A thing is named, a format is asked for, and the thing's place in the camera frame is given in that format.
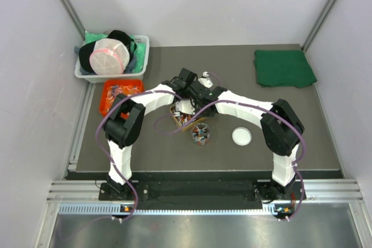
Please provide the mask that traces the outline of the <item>tan candy box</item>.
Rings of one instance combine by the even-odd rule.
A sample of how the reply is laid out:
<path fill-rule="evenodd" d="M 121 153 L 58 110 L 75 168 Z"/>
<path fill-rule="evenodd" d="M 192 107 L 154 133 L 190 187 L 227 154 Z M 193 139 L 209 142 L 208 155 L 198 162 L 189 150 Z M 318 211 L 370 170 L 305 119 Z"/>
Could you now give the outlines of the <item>tan candy box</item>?
<path fill-rule="evenodd" d="M 191 121 L 192 115 L 177 112 L 175 105 L 171 106 L 169 110 L 170 110 L 171 117 L 174 120 L 176 126 L 178 128 L 181 127 L 182 131 L 186 131 L 186 130 L 192 128 L 194 125 L 196 125 L 198 123 L 201 123 L 202 121 L 204 121 L 206 119 L 205 117 L 198 117 L 198 118 L 194 119 L 193 121 Z"/>

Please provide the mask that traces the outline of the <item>clear plastic cup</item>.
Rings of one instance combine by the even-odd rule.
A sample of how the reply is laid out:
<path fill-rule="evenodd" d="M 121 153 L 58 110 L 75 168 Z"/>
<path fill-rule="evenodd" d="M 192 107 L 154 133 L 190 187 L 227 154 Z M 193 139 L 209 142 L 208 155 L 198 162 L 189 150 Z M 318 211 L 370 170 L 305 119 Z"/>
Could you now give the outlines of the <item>clear plastic cup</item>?
<path fill-rule="evenodd" d="M 197 123 L 191 129 L 191 136 L 193 142 L 198 146 L 207 144 L 210 140 L 211 130 L 205 123 Z"/>

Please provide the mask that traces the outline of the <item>white round lid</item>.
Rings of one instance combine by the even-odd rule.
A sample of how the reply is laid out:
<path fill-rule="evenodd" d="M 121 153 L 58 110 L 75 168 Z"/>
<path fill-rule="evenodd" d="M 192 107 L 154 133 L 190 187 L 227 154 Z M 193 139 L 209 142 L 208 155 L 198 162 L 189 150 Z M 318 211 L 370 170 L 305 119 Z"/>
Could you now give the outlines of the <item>white round lid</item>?
<path fill-rule="evenodd" d="M 232 132 L 232 140 L 238 146 L 246 146 L 252 141 L 250 130 L 245 127 L 238 127 Z"/>

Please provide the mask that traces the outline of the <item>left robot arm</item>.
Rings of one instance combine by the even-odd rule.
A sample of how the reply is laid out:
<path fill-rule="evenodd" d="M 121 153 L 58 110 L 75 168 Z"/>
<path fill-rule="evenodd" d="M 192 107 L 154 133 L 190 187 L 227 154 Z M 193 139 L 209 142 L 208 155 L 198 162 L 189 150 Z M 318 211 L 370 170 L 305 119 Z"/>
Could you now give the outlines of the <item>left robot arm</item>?
<path fill-rule="evenodd" d="M 130 182 L 131 149 L 138 139 L 146 114 L 175 101 L 188 100 L 187 89 L 197 80 L 197 74 L 185 68 L 178 76 L 156 87 L 131 96 L 118 94 L 103 118 L 95 135 L 103 131 L 109 148 L 101 147 L 110 161 L 110 170 L 106 183 L 101 186 L 103 199 L 125 200 L 131 194 L 138 197 Z"/>

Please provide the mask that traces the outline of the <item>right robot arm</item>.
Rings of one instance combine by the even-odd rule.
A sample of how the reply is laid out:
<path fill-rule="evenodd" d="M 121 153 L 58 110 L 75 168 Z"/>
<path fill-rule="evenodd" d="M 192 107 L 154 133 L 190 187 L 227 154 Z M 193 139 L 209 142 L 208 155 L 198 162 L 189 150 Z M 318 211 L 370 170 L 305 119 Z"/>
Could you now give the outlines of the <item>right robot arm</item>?
<path fill-rule="evenodd" d="M 273 172 L 270 183 L 255 186 L 259 199 L 285 199 L 292 193 L 304 126 L 286 100 L 261 102 L 222 87 L 209 89 L 200 81 L 193 81 L 185 91 L 199 114 L 234 116 L 262 129 L 264 141 L 273 152 Z"/>

